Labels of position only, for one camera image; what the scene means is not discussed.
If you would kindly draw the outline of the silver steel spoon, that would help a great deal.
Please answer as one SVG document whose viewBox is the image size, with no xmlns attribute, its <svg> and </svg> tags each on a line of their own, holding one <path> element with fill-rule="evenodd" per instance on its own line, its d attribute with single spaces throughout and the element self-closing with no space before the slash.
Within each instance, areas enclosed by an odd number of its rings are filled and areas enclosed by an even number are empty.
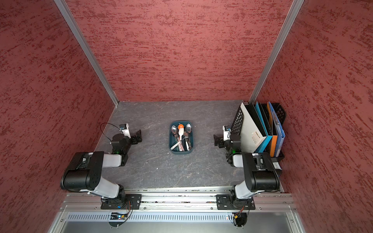
<svg viewBox="0 0 373 233">
<path fill-rule="evenodd" d="M 190 123 L 188 123 L 188 124 L 185 126 L 185 137 L 186 137 L 186 138 L 189 138 L 191 132 L 192 132 L 192 126 L 191 126 Z"/>
</svg>

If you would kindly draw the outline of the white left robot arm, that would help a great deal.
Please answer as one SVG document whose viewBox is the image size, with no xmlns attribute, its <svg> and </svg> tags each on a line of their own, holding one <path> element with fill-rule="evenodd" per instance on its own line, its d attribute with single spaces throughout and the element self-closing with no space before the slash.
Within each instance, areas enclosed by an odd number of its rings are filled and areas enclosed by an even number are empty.
<svg viewBox="0 0 373 233">
<path fill-rule="evenodd" d="M 112 153 L 77 152 L 62 176 L 61 189 L 69 192 L 89 192 L 103 199 L 125 202 L 123 186 L 103 178 L 102 170 L 124 167 L 131 146 L 141 142 L 142 132 L 139 130 L 132 136 L 114 135 L 111 141 Z"/>
</svg>

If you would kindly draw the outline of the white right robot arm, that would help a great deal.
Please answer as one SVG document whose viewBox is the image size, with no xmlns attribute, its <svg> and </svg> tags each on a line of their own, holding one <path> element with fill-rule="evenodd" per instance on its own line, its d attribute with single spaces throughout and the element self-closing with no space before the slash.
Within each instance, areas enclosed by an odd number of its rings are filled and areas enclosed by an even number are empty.
<svg viewBox="0 0 373 233">
<path fill-rule="evenodd" d="M 232 134 L 229 139 L 214 135 L 214 145 L 226 149 L 226 162 L 235 168 L 242 168 L 244 181 L 234 186 L 229 195 L 218 196 L 217 201 L 238 209 L 248 207 L 249 201 L 263 192 L 279 192 L 280 180 L 273 161 L 268 153 L 243 152 L 241 136 Z"/>
</svg>

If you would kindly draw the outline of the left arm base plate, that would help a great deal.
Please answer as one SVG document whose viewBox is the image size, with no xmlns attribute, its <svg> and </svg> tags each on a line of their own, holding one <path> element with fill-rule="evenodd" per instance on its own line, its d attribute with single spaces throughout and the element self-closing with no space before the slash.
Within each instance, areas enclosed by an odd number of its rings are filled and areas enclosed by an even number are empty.
<svg viewBox="0 0 373 233">
<path fill-rule="evenodd" d="M 102 210 L 138 210 L 141 204 L 141 194 L 126 194 L 125 197 L 116 199 L 101 199 Z"/>
</svg>

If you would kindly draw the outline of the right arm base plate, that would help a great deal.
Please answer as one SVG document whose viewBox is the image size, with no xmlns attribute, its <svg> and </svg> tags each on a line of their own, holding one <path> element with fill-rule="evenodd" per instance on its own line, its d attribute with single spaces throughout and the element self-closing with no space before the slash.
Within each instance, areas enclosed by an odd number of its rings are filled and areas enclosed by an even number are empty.
<svg viewBox="0 0 373 233">
<path fill-rule="evenodd" d="M 233 195 L 216 195 L 218 210 L 255 210 L 253 199 L 240 200 Z"/>
</svg>

